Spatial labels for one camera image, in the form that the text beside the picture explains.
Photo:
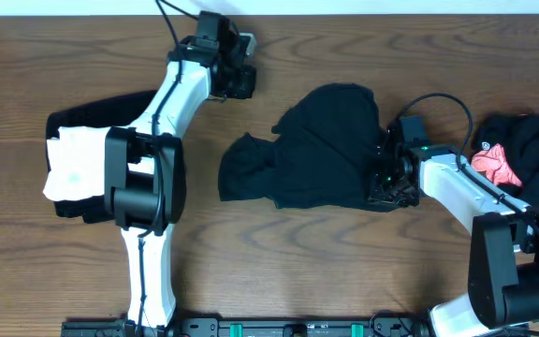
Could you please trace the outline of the black t-shirt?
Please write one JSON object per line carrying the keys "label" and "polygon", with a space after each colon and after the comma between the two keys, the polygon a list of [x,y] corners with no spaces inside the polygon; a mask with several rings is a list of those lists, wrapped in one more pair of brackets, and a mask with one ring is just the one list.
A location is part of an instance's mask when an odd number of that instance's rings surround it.
{"label": "black t-shirt", "polygon": [[370,199],[386,159],[373,91],[354,83],[320,86],[271,129],[275,140],[244,134],[224,153],[222,201],[268,198],[278,209],[339,206],[392,212]]}

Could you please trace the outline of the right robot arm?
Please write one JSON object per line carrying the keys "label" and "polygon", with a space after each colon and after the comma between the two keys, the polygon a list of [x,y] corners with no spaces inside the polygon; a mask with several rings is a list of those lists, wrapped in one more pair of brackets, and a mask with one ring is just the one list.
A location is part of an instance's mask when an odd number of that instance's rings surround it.
{"label": "right robot arm", "polygon": [[387,129],[387,161],[375,176],[371,203],[442,204],[470,233],[467,292],[429,312],[430,336],[532,336],[539,321],[539,212],[476,172],[449,145],[434,145],[418,117]]}

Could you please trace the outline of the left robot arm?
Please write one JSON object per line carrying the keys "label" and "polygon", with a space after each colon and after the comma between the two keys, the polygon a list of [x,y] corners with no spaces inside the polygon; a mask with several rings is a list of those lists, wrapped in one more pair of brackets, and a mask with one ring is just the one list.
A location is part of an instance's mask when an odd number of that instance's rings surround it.
{"label": "left robot arm", "polygon": [[168,54],[166,76],[145,111],[106,135],[105,208],[128,253],[127,336],[166,333],[176,307],[170,244],[186,197],[182,138],[205,102],[253,95],[255,45],[228,17],[200,12],[196,32]]}

